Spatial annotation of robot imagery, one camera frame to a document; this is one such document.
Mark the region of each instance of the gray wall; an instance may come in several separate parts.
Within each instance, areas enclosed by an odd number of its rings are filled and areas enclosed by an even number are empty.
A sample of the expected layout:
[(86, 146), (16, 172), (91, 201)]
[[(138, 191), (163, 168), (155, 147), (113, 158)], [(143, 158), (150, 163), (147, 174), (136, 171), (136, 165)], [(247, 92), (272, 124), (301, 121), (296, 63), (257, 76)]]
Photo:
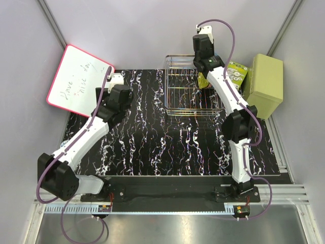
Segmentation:
[(37, 158), (53, 152), (67, 112), (46, 103), (62, 49), (36, 1), (0, 4), (0, 243), (21, 243)]
[[(294, 0), (46, 0), (70, 44), (118, 69), (162, 68), (168, 54), (193, 53), (196, 24), (223, 19), (237, 36), (234, 60), (267, 53)], [(213, 24), (215, 48), (228, 58), (231, 33)]]
[(274, 113), (297, 183), (306, 187), (325, 240), (324, 0), (305, 1), (274, 57), (284, 61), (284, 101)]

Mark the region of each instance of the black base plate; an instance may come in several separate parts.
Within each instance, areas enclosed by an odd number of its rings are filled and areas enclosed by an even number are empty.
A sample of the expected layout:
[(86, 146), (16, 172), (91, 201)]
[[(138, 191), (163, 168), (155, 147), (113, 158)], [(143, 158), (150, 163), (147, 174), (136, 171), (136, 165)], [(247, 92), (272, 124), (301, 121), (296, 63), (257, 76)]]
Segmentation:
[(247, 202), (247, 196), (249, 196), (250, 202), (260, 202), (258, 188), (254, 187), (253, 190), (243, 193), (234, 198), (230, 195), (230, 187), (214, 187), (216, 202)]
[(113, 202), (123, 202), (125, 196), (125, 186), (122, 184), (114, 184), (103, 186), (102, 191), (107, 192), (107, 198), (99, 199), (97, 195), (94, 194), (85, 194), (81, 197), (80, 201), (82, 202), (109, 202), (110, 201), (110, 193), (113, 193), (114, 199)]

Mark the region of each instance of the wire dish rack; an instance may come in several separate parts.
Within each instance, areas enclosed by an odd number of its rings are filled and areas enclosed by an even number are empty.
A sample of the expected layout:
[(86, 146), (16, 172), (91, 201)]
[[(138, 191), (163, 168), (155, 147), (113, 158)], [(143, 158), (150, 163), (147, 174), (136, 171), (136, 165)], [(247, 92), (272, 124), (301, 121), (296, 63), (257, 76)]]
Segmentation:
[(212, 116), (223, 108), (213, 87), (200, 89), (194, 55), (168, 55), (165, 60), (165, 107), (167, 115)]

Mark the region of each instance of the white robotic arm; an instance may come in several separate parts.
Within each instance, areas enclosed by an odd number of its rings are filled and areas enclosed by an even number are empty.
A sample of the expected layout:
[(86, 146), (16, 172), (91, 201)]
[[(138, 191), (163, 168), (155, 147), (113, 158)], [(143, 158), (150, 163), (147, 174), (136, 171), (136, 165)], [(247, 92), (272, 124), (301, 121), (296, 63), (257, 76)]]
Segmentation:
[[(236, 94), (237, 98), (239, 98), (239, 102), (237, 102), (229, 88), (227, 87), (225, 81), (223, 80), (223, 67), (215, 68), (213, 71), (208, 73), (207, 79), (212, 84), (212, 86), (217, 91), (219, 97), (221, 98), (227, 115), (230, 115), (235, 110), (239, 111), (242, 110), (242, 107), (239, 103), (242, 103), (244, 106), (248, 106), (248, 103), (242, 98), (242, 96), (238, 93), (235, 86), (231, 83), (231, 89)], [(244, 138), (240, 140), (238, 143), (229, 140), (230, 148), (232, 151), (232, 160), (233, 160), (233, 172), (232, 176), (236, 182), (247, 182), (250, 181), (250, 176), (247, 174), (244, 166), (244, 159), (243, 159), (243, 144), (249, 143), (250, 139)], [(248, 147), (245, 147), (246, 150), (246, 162), (249, 162), (249, 153)]]
[(93, 113), (83, 128), (63, 147), (52, 155), (42, 154), (39, 157), (38, 180), (47, 171), (41, 188), (62, 200), (69, 200), (76, 194), (101, 193), (105, 179), (95, 175), (75, 175), (74, 171), (93, 145), (120, 123), (126, 110), (131, 107), (133, 93), (123, 83), (120, 74), (111, 75), (110, 87), (105, 89), (97, 114)]
[[(250, 172), (249, 163), (245, 167), (242, 150), (246, 150), (245, 162), (249, 162), (249, 148), (243, 145), (250, 142), (254, 127), (253, 119), (241, 105), (246, 106), (254, 115), (257, 114), (257, 109), (248, 106), (232, 82), (227, 84), (224, 80), (224, 63), (214, 54), (212, 27), (197, 28), (197, 31), (198, 34), (193, 37), (195, 51), (193, 63), (215, 88), (225, 106), (227, 119), (222, 124), (222, 132), (229, 141), (232, 152), (233, 192), (234, 195), (240, 195), (253, 189), (252, 180), (247, 173)], [(230, 81), (227, 72), (225, 74), (226, 79)]]

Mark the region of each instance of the yellow-green package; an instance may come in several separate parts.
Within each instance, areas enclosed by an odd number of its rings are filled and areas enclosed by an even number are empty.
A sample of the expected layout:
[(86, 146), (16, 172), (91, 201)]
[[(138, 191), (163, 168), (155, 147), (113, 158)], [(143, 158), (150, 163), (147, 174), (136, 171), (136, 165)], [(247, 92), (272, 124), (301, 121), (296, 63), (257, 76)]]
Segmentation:
[(199, 84), (199, 88), (203, 89), (203, 88), (207, 88), (210, 82), (206, 78), (204, 78), (204, 75), (202, 73), (199, 73), (198, 84)]
[(236, 89), (239, 90), (240, 86), (245, 79), (248, 68), (241, 64), (230, 62), (227, 69), (228, 75), (232, 83), (235, 85)]
[[(239, 90), (241, 84), (243, 83), (243, 80), (247, 75), (248, 68), (239, 63), (230, 62), (228, 65), (227, 72), (230, 80), (235, 85), (236, 89)], [(203, 88), (207, 88), (210, 83), (206, 78), (204, 78), (204, 75), (202, 73), (199, 73), (198, 84), (199, 84), (199, 88), (203, 89)]]

